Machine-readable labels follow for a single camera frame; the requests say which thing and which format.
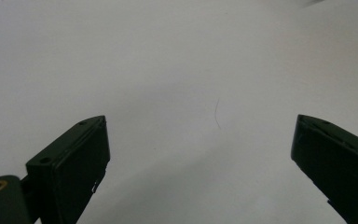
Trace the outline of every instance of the white table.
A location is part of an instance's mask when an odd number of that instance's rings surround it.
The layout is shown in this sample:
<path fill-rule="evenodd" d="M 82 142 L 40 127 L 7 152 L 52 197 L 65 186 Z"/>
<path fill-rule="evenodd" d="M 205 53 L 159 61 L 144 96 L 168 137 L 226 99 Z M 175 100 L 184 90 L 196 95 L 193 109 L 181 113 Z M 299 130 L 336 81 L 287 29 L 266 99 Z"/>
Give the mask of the white table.
<path fill-rule="evenodd" d="M 344 223 L 290 159 L 297 114 L 358 135 L 358 1 L 0 1 L 0 175 L 106 115 L 78 223 Z"/>

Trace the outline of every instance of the white surface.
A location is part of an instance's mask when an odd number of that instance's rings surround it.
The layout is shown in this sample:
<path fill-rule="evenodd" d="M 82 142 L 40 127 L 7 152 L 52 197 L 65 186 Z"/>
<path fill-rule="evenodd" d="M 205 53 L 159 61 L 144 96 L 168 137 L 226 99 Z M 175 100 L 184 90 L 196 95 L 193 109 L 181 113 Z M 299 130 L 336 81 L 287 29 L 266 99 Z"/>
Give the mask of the white surface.
<path fill-rule="evenodd" d="M 358 1 L 300 3 L 0 1 L 0 175 L 105 114 L 79 223 L 344 223 L 290 147 L 297 114 L 358 135 Z"/>

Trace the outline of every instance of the black plastic part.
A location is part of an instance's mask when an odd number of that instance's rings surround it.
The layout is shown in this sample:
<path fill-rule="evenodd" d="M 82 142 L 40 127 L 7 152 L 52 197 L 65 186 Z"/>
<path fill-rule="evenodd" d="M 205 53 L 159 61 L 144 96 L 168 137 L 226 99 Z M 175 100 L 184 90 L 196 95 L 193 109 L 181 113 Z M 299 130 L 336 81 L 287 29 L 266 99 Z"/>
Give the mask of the black plastic part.
<path fill-rule="evenodd" d="M 75 224 L 109 160 L 104 116 L 79 122 L 29 160 L 28 181 L 38 196 L 42 223 Z"/>
<path fill-rule="evenodd" d="M 28 208 L 29 217 L 34 223 L 40 218 L 40 202 L 36 190 L 32 187 L 29 176 L 26 176 L 21 180 L 21 188 Z"/>
<path fill-rule="evenodd" d="M 14 175 L 0 176 L 0 224 L 30 224 L 21 182 Z"/>
<path fill-rule="evenodd" d="M 351 224 L 358 224 L 358 137 L 322 120 L 297 118 L 292 159 Z"/>

